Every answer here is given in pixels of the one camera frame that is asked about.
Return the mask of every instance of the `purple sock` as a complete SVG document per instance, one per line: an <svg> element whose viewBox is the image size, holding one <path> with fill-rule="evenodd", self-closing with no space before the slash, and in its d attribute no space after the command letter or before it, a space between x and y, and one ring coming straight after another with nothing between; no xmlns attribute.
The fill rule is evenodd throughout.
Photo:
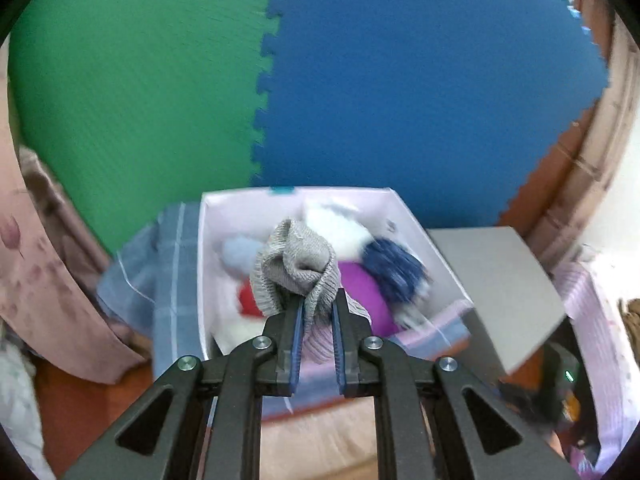
<svg viewBox="0 0 640 480"><path fill-rule="evenodd" d="M371 331L380 337L389 337L399 332L376 280L360 264L354 262L338 262L338 268L344 290L366 308L371 316Z"/></svg>

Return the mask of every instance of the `clothing pile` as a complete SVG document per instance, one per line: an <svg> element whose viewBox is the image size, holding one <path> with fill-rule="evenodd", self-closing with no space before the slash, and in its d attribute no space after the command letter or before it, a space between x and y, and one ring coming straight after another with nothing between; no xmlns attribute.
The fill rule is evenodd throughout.
<svg viewBox="0 0 640 480"><path fill-rule="evenodd" d="M225 354L261 334L265 318L281 312L291 294L305 298L302 359L319 364L333 356L330 314L340 287L350 311L367 318L375 335L427 323L420 312L430 289L423 264L408 248L374 238L340 208L307 204L302 220L284 219L266 242L225 239L220 257L239 280L239 316L213 333Z"/></svg>

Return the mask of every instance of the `red fabric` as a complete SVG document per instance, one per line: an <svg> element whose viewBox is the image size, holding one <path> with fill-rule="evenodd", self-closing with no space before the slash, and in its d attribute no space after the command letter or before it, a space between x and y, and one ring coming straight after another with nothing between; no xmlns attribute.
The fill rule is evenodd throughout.
<svg viewBox="0 0 640 480"><path fill-rule="evenodd" d="M255 317L264 317L262 312L255 304L254 294L251 291L251 284L249 280L246 280L242 287L240 288L240 292L238 293L238 299L240 300L240 305L242 305L243 316L255 316Z"/></svg>

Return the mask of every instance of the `white cloth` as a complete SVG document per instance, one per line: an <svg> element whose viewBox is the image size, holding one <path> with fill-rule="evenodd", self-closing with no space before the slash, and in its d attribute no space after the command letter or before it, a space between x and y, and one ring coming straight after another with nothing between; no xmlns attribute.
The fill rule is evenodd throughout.
<svg viewBox="0 0 640 480"><path fill-rule="evenodd" d="M222 355L231 354L231 351L249 339L262 334L265 318L253 316L240 316L237 319L224 323L219 330L212 335L216 340Z"/></svg>
<svg viewBox="0 0 640 480"><path fill-rule="evenodd" d="M42 453L40 413L31 381L34 373L15 345L0 339L0 423L34 475L55 480Z"/></svg>
<svg viewBox="0 0 640 480"><path fill-rule="evenodd" d="M366 227L330 206L307 204L305 224L329 242L339 262L362 261L362 250L373 241Z"/></svg>

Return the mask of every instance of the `wooden floor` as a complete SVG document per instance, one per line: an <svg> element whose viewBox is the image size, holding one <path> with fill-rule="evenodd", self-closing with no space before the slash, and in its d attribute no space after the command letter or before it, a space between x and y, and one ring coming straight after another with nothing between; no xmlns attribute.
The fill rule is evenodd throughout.
<svg viewBox="0 0 640 480"><path fill-rule="evenodd" d="M44 454L58 478L152 383L150 364L113 386L83 381L43 360L34 364Z"/></svg>

